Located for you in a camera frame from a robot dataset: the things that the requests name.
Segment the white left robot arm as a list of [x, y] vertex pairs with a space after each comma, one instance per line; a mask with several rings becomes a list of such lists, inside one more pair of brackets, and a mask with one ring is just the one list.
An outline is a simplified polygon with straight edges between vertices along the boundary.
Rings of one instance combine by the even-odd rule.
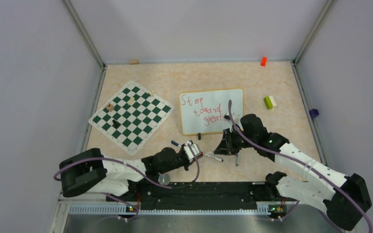
[[128, 201], [144, 183], [169, 189], [165, 174], [181, 167], [188, 170], [201, 155], [200, 149], [190, 143], [183, 144], [179, 151], [166, 147], [137, 160], [105, 157], [99, 148], [92, 148], [62, 161], [54, 179], [61, 182], [65, 198], [96, 192]]

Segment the yellow framed whiteboard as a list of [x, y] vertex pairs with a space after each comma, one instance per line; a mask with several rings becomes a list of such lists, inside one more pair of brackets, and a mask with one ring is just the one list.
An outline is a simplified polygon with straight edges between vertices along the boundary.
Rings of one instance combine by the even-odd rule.
[[179, 94], [182, 132], [184, 135], [221, 133], [244, 115], [242, 88], [183, 92]]

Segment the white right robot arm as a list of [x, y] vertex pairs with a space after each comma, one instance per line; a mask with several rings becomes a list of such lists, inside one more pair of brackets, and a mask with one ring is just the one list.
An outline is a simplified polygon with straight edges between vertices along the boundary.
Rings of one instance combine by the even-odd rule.
[[242, 149], [253, 148], [260, 156], [302, 176], [300, 181], [284, 172], [268, 174], [265, 193], [269, 199], [285, 197], [303, 202], [346, 231], [353, 230], [362, 218], [369, 220], [366, 212], [372, 201], [360, 175], [348, 176], [306, 155], [284, 136], [268, 132], [254, 114], [243, 116], [240, 123], [228, 114], [221, 118], [230, 123], [230, 127], [223, 130], [215, 154], [235, 155]]

